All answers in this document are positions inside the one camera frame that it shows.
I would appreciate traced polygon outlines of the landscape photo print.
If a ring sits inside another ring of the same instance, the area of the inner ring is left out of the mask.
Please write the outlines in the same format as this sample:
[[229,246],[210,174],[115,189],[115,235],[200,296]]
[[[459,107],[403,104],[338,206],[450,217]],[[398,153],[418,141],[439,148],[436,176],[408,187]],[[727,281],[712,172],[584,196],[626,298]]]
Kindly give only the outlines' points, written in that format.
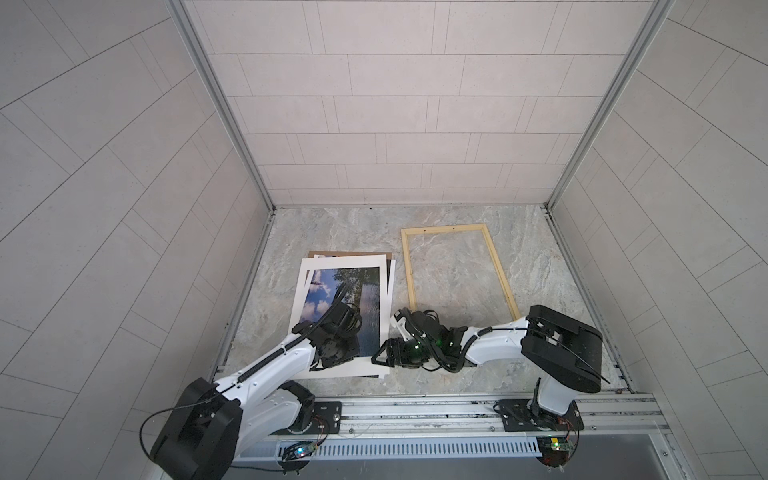
[[311,332],[322,368],[370,357],[381,344],[381,303],[377,266],[310,269],[291,331]]

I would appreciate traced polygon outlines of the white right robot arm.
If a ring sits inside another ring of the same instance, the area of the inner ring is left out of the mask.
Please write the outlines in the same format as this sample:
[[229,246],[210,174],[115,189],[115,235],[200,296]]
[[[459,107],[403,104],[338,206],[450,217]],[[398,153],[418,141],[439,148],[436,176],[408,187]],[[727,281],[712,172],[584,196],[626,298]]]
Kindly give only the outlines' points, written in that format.
[[490,327],[446,327],[434,310],[403,308],[394,316],[398,338],[386,340],[371,363],[389,368],[423,368],[458,373],[492,361],[526,359],[543,371],[533,397],[500,400],[494,411],[528,431],[580,432],[575,403],[581,394],[601,391],[603,336],[590,325],[543,305],[527,316]]

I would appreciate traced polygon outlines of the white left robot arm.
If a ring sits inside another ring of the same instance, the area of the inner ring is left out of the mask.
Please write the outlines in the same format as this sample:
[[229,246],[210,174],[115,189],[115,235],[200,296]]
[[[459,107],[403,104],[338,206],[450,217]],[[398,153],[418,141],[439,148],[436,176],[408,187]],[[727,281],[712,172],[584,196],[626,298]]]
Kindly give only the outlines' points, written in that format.
[[165,409],[168,418],[143,453],[173,479],[221,479],[252,444],[278,430],[304,431],[315,397],[294,376],[351,361],[360,352],[361,326],[359,308],[335,300],[319,320],[295,325],[245,371],[216,382],[194,380]]

